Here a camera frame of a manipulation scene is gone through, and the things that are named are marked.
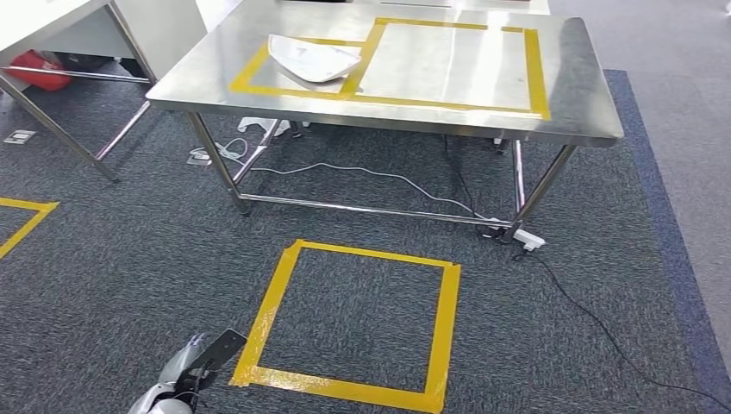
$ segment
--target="yellow tape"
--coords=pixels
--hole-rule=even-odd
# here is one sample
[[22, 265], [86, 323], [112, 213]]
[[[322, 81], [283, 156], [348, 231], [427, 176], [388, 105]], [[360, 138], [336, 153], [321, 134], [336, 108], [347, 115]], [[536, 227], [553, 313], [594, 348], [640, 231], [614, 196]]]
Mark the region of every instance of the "yellow tape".
[[341, 92], [338, 94], [340, 98], [352, 97], [355, 95], [355, 92], [358, 91], [358, 86], [363, 80], [363, 76], [366, 75], [366, 70], [371, 64], [373, 55], [376, 54], [376, 49], [378, 48], [381, 38], [384, 36], [385, 30], [386, 26], [379, 23], [377, 18], [371, 28], [371, 32], [368, 33], [368, 37], [365, 39], [365, 44], [360, 49], [360, 63], [358, 63], [355, 69], [347, 75], [345, 82], [343, 82]]
[[252, 383], [262, 386], [273, 386], [284, 390], [306, 392], [330, 398], [349, 399], [360, 403], [385, 405], [405, 410], [439, 412], [440, 401], [420, 392], [411, 392], [369, 386], [354, 382], [338, 381], [303, 375], [301, 373], [287, 373], [276, 369], [256, 367], [253, 370]]
[[339, 92], [306, 91], [297, 89], [284, 89], [274, 86], [250, 85], [251, 79], [266, 61], [269, 53], [266, 41], [259, 47], [254, 56], [247, 62], [241, 72], [229, 85], [231, 91], [241, 93], [254, 93], [267, 96], [290, 96], [308, 97], [327, 100], [344, 100], [367, 104], [390, 104], [397, 106], [424, 106], [435, 108], [447, 108], [450, 110], [485, 110], [493, 112], [505, 112], [520, 114], [522, 116], [534, 116], [542, 119], [550, 119], [551, 113], [548, 110], [546, 89], [543, 83], [543, 70], [540, 63], [540, 46], [538, 45], [537, 31], [534, 29], [501, 27], [503, 32], [524, 33], [526, 45], [526, 66], [528, 67], [528, 95], [530, 109], [507, 108], [502, 106], [481, 106], [467, 103], [448, 103], [440, 101], [427, 101], [421, 99], [407, 99], [398, 97], [371, 97], [357, 95], [363, 77], [366, 75], [368, 66], [378, 49], [378, 44], [383, 38], [387, 24], [411, 24], [416, 26], [430, 26], [441, 28], [465, 28], [474, 30], [486, 30], [484, 24], [457, 23], [457, 22], [433, 22], [428, 20], [396, 19], [377, 17], [373, 27], [365, 41], [340, 41], [335, 39], [300, 38], [303, 41], [310, 41], [321, 45], [360, 47], [361, 61], [359, 65], [347, 76]]
[[470, 105], [468, 103], [449, 103], [439, 101], [422, 101], [419, 99], [402, 99], [400, 97], [368, 97], [365, 95], [355, 95], [348, 99], [354, 102], [365, 102], [369, 104], [390, 104], [390, 105], [411, 105], [411, 106], [430, 106], [447, 108], [448, 110], [491, 110], [496, 112], [513, 112], [516, 114], [532, 114], [532, 110], [524, 110], [521, 108], [506, 108], [503, 106], [480, 106]]
[[316, 250], [325, 250], [327, 252], [356, 254], [358, 256], [378, 257], [379, 259], [406, 261], [408, 263], [416, 263], [417, 265], [427, 265], [436, 267], [450, 267], [452, 262], [443, 260], [426, 259], [423, 257], [408, 256], [406, 254], [386, 253], [376, 250], [366, 250], [364, 248], [348, 248], [346, 246], [335, 246], [334, 244], [315, 243], [312, 241], [303, 241], [303, 248], [313, 248]]
[[[276, 369], [258, 367], [259, 358], [269, 331], [274, 323], [279, 304], [297, 256], [303, 248], [313, 248], [343, 254], [357, 254], [387, 260], [406, 261], [420, 265], [442, 267], [440, 296], [434, 321], [434, 337], [427, 368], [425, 392], [396, 390], [382, 386], [369, 386], [353, 382], [325, 379], [301, 373], [288, 373]], [[272, 281], [266, 291], [259, 314], [254, 321], [247, 345], [244, 347], [231, 386], [259, 384], [285, 390], [307, 392], [331, 398], [349, 399], [369, 404], [385, 405], [406, 410], [438, 413], [444, 406], [444, 393], [447, 388], [449, 359], [452, 348], [452, 331], [457, 307], [460, 266], [449, 261], [425, 259], [405, 254], [385, 253], [363, 248], [349, 248], [333, 244], [296, 240], [284, 250], [274, 271]]]
[[329, 46], [363, 47], [366, 44], [364, 41], [339, 41], [337, 39], [315, 39], [312, 37], [298, 37], [298, 39], [300, 41]]
[[540, 114], [542, 119], [548, 121], [551, 119], [551, 111], [548, 109], [546, 86], [543, 81], [543, 65], [541, 64], [540, 58], [538, 30], [527, 28], [523, 36], [525, 38], [530, 109], [533, 113]]
[[247, 65], [239, 72], [238, 75], [231, 81], [228, 88], [232, 91], [245, 92], [249, 87], [249, 82], [253, 78], [253, 75], [259, 70], [259, 67], [264, 64], [266, 58], [269, 57], [269, 45], [265, 41], [259, 46], [256, 53], [253, 54], [252, 58], [248, 61]]
[[439, 290], [439, 303], [434, 321], [434, 337], [429, 356], [427, 386], [424, 393], [440, 398], [440, 410], [444, 405], [444, 392], [447, 389], [447, 375], [452, 351], [452, 332], [454, 315], [457, 313], [457, 294], [461, 266], [444, 267]]
[[236, 365], [234, 375], [229, 382], [232, 386], [246, 386], [252, 375], [252, 368], [259, 363], [261, 353], [264, 351], [266, 338], [274, 324], [274, 317], [277, 315], [279, 304], [282, 302], [284, 290], [290, 283], [290, 276], [297, 263], [297, 256], [302, 248], [302, 240], [296, 240], [294, 244], [286, 248], [279, 259], [277, 270], [274, 271], [269, 289], [266, 290], [264, 300], [259, 308], [259, 314], [253, 322], [251, 334], [247, 344], [241, 352], [239, 363]]
[[48, 213], [53, 211], [58, 203], [34, 203], [31, 201], [14, 200], [12, 198], [0, 198], [0, 206], [13, 207], [16, 209], [35, 210], [38, 211], [25, 224], [20, 227], [2, 246], [0, 246], [0, 259], [12, 250], [35, 226], [43, 220]]
[[12, 198], [0, 198], [0, 206], [14, 207], [16, 209], [51, 211], [59, 205], [58, 203], [34, 203], [32, 201], [14, 200]]

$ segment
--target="black cable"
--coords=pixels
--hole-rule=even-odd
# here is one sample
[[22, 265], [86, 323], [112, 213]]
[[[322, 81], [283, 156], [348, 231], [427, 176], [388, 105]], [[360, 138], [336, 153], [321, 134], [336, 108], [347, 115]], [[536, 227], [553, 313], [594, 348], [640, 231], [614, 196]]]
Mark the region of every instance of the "black cable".
[[[472, 218], [476, 218], [477, 215], [475, 214], [475, 203], [472, 199], [472, 194], [470, 193], [469, 187], [467, 187], [467, 183], [465, 182], [465, 178], [462, 177], [462, 172], [457, 168], [457, 166], [454, 165], [452, 162], [452, 157], [449, 155], [449, 140], [447, 139], [447, 135], [442, 134], [441, 135], [444, 138], [444, 155], [447, 157], [447, 163], [452, 168], [452, 171], [454, 171], [455, 174], [457, 174], [457, 177], [459, 177], [459, 181], [462, 182], [462, 189], [465, 191], [465, 194], [467, 195], [467, 198], [470, 200], [470, 212], [472, 213]], [[480, 231], [479, 226], [475, 224], [475, 232], [480, 237], [485, 237], [485, 234]]]
[[649, 376], [648, 374], [646, 374], [646, 373], [645, 373], [644, 371], [640, 370], [640, 369], [639, 369], [639, 368], [638, 368], [638, 367], [637, 367], [637, 366], [636, 366], [636, 365], [634, 364], [634, 362], [632, 362], [632, 360], [630, 360], [630, 359], [629, 359], [629, 358], [627, 357], [627, 355], [626, 355], [626, 354], [624, 353], [624, 351], [622, 350], [622, 348], [620, 348], [620, 346], [619, 346], [619, 344], [617, 343], [616, 339], [615, 339], [615, 338], [614, 338], [614, 337], [612, 336], [612, 334], [611, 334], [611, 333], [609, 333], [609, 329], [608, 329], [608, 328], [607, 328], [607, 326], [606, 326], [606, 325], [605, 325], [605, 324], [604, 324], [604, 323], [602, 322], [602, 320], [601, 320], [601, 319], [599, 319], [599, 318], [598, 318], [598, 317], [597, 317], [596, 315], [594, 315], [593, 313], [591, 313], [591, 311], [590, 311], [590, 310], [588, 310], [588, 309], [586, 309], [585, 307], [583, 307], [583, 306], [582, 306], [582, 305], [581, 305], [581, 304], [580, 304], [579, 302], [577, 302], [576, 300], [574, 300], [574, 299], [573, 299], [573, 298], [572, 298], [571, 296], [569, 296], [569, 294], [568, 294], [568, 293], [566, 293], [566, 290], [564, 290], [564, 287], [563, 287], [563, 286], [562, 286], [562, 285], [561, 285], [561, 284], [559, 283], [559, 280], [558, 280], [558, 279], [556, 278], [556, 275], [555, 275], [555, 274], [553, 274], [553, 271], [552, 271], [552, 270], [551, 270], [551, 268], [550, 268], [550, 267], [548, 266], [548, 264], [546, 264], [546, 262], [545, 262], [545, 261], [543, 261], [543, 260], [542, 260], [542, 259], [541, 259], [540, 257], [537, 257], [537, 256], [533, 256], [533, 255], [529, 255], [529, 254], [528, 254], [527, 252], [523, 252], [523, 253], [520, 253], [520, 254], [516, 254], [516, 255], [514, 255], [514, 256], [512, 257], [512, 260], [513, 260], [513, 261], [520, 261], [520, 260], [523, 260], [523, 259], [525, 259], [525, 258], [528, 258], [528, 259], [531, 259], [531, 260], [535, 260], [535, 261], [539, 262], [539, 263], [540, 263], [540, 264], [541, 264], [541, 265], [542, 265], [542, 266], [543, 266], [543, 267], [544, 267], [544, 268], [546, 269], [546, 272], [547, 272], [547, 273], [548, 273], [548, 274], [550, 275], [550, 277], [551, 277], [551, 281], [552, 281], [552, 282], [553, 282], [553, 283], [554, 283], [554, 284], [556, 285], [556, 287], [558, 287], [558, 288], [559, 288], [559, 291], [561, 292], [561, 294], [562, 294], [562, 295], [564, 295], [564, 297], [565, 297], [566, 299], [568, 299], [568, 301], [569, 301], [569, 302], [571, 302], [571, 303], [572, 303], [572, 304], [573, 304], [574, 306], [576, 306], [577, 308], [579, 308], [579, 309], [580, 309], [580, 310], [581, 310], [581, 311], [582, 311], [583, 313], [585, 313], [586, 315], [588, 315], [589, 317], [591, 317], [591, 319], [593, 319], [593, 320], [594, 320], [594, 322], [596, 322], [596, 323], [597, 323], [597, 325], [599, 325], [599, 328], [601, 328], [601, 329], [602, 329], [602, 331], [603, 331], [603, 332], [604, 332], [604, 334], [605, 334], [605, 335], [607, 336], [607, 338], [609, 338], [609, 341], [610, 341], [610, 342], [612, 342], [612, 345], [613, 345], [613, 346], [615, 347], [615, 350], [616, 350], [616, 352], [617, 352], [617, 353], [618, 353], [618, 354], [619, 354], [619, 355], [621, 356], [621, 358], [622, 358], [623, 360], [625, 360], [625, 361], [626, 361], [626, 362], [627, 362], [627, 363], [629, 364], [629, 366], [631, 366], [631, 367], [632, 367], [632, 369], [634, 369], [634, 371], [635, 371], [636, 373], [638, 373], [638, 374], [640, 375], [640, 377], [641, 377], [641, 378], [642, 378], [643, 380], [645, 380], [646, 382], [649, 382], [649, 383], [651, 383], [651, 384], [655, 384], [656, 386], [662, 386], [662, 387], [664, 387], [664, 388], [672, 388], [672, 389], [675, 389], [675, 390], [683, 390], [683, 391], [687, 391], [687, 392], [693, 392], [693, 393], [695, 393], [695, 394], [698, 394], [698, 395], [702, 395], [702, 396], [704, 396], [705, 398], [709, 398], [709, 399], [713, 400], [713, 401], [714, 401], [714, 402], [715, 402], [716, 404], [718, 404], [718, 405], [720, 405], [721, 407], [723, 407], [723, 408], [724, 408], [724, 409], [725, 409], [726, 411], [728, 411], [728, 412], [731, 412], [731, 407], [729, 407], [728, 405], [725, 405], [725, 404], [724, 404], [724, 403], [722, 403], [722, 402], [721, 402], [721, 401], [720, 401], [720, 400], [719, 400], [718, 398], [714, 397], [714, 396], [713, 396], [713, 395], [711, 395], [711, 394], [708, 394], [708, 393], [706, 393], [706, 392], [703, 392], [703, 391], [698, 391], [698, 390], [694, 390], [694, 389], [692, 389], [692, 388], [688, 388], [688, 387], [685, 387], [685, 386], [672, 386], [672, 385], [669, 385], [669, 384], [665, 384], [665, 383], [659, 382], [659, 381], [657, 381], [657, 380], [653, 379], [652, 377], [650, 377], [650, 376]]
[[195, 382], [195, 385], [193, 386], [193, 391], [192, 391], [193, 397], [191, 398], [191, 408], [192, 408], [193, 412], [196, 412], [196, 408], [198, 406], [198, 400], [199, 400], [198, 393], [200, 393], [200, 391], [201, 391], [200, 390], [201, 379], [205, 375], [208, 367], [210, 367], [210, 363], [211, 363], [211, 361], [206, 361], [206, 363], [203, 364], [203, 366], [200, 368], [200, 372], [196, 375], [196, 382]]

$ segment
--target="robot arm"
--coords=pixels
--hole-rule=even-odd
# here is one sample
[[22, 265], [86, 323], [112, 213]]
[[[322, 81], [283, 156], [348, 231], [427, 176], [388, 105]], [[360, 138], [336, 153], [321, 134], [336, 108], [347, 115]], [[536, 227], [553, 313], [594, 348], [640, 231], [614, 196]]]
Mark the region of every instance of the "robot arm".
[[213, 385], [223, 364], [246, 343], [240, 333], [227, 329], [206, 349], [205, 334], [195, 335], [166, 364], [158, 383], [139, 397], [128, 414], [193, 414], [198, 393]]

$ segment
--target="gray floor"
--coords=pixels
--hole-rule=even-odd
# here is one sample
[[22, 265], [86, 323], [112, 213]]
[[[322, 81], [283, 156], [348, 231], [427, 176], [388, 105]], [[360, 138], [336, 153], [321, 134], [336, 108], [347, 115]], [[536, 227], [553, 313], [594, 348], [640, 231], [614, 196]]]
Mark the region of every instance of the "gray floor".
[[[613, 85], [622, 102], [633, 102], [626, 82]], [[33, 96], [91, 146], [126, 121], [141, 93], [138, 85], [79, 81]], [[76, 102], [84, 105], [68, 104]], [[626, 122], [638, 122], [632, 105], [622, 110]], [[2, 119], [3, 135], [38, 128], [13, 105]], [[208, 119], [221, 138], [238, 123], [231, 116]], [[718, 412], [702, 411], [701, 399], [650, 386], [629, 371], [538, 267], [506, 266], [519, 249], [481, 239], [470, 226], [395, 217], [259, 205], [243, 219], [212, 169], [184, 163], [195, 146], [184, 116], [153, 111], [110, 156], [124, 177], [119, 185], [79, 165], [48, 133], [23, 147], [0, 147], [4, 195], [61, 202], [0, 262], [5, 411], [123, 411], [193, 333], [248, 332], [278, 253], [305, 238], [463, 265], [444, 412]], [[436, 135], [315, 125], [303, 139], [278, 140], [262, 164], [361, 165], [464, 200], [443, 151]], [[554, 151], [526, 146], [529, 185]], [[482, 140], [452, 139], [449, 152], [479, 209], [507, 213], [509, 160]], [[394, 161], [393, 154], [409, 154], [409, 162]], [[702, 387], [633, 159], [628, 145], [580, 151], [530, 226], [550, 239], [540, 255], [566, 289], [607, 321], [641, 367], [665, 381]], [[247, 185], [266, 194], [458, 212], [408, 186], [358, 173], [318, 170], [283, 179], [258, 172]], [[428, 268], [306, 254], [262, 365], [419, 389], [437, 281]], [[202, 413], [398, 412], [227, 386], [231, 369], [206, 392], [210, 408]], [[713, 392], [729, 400], [726, 388]]]
[[628, 71], [719, 346], [731, 369], [731, 18], [726, 0], [551, 0]]

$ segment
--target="carpet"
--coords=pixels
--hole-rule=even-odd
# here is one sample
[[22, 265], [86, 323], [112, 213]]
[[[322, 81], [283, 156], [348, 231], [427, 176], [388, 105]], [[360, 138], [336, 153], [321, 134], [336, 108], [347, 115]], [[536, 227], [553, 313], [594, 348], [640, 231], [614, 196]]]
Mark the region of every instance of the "carpet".
[[[657, 380], [731, 401], [677, 224], [653, 175], [631, 86], [624, 72], [607, 74], [627, 139], [613, 148], [579, 149], [527, 229], [547, 239], [537, 255], [606, 322], [639, 367]], [[134, 113], [143, 94], [138, 85], [92, 81], [54, 94], [30, 92], [95, 149]], [[221, 142], [241, 136], [236, 117], [206, 120]], [[518, 246], [480, 238], [469, 225], [270, 204], [256, 204], [242, 217], [213, 168], [184, 163], [198, 144], [179, 113], [152, 110], [109, 156], [122, 178], [117, 185], [10, 105], [0, 135], [14, 129], [40, 133], [24, 146], [0, 146], [0, 196], [60, 204], [0, 260], [0, 411], [125, 412], [193, 334], [228, 327], [248, 333], [280, 252], [302, 238], [462, 265], [445, 413], [720, 412], [687, 392], [647, 384], [539, 266], [509, 261]], [[250, 143], [260, 135], [257, 129], [244, 134]], [[434, 195], [466, 203], [449, 157], [476, 209], [506, 217], [509, 156], [495, 154], [485, 140], [448, 142], [445, 153], [440, 135], [313, 125], [303, 138], [275, 140], [258, 166], [362, 166], [402, 174]], [[557, 150], [523, 146], [528, 187]], [[463, 213], [398, 180], [362, 172], [256, 172], [245, 188]], [[2, 235], [22, 225], [22, 213], [0, 217], [9, 222]], [[307, 253], [260, 365], [421, 390], [438, 281], [424, 267]], [[208, 408], [201, 413], [403, 412], [228, 386], [234, 364], [202, 394]]]

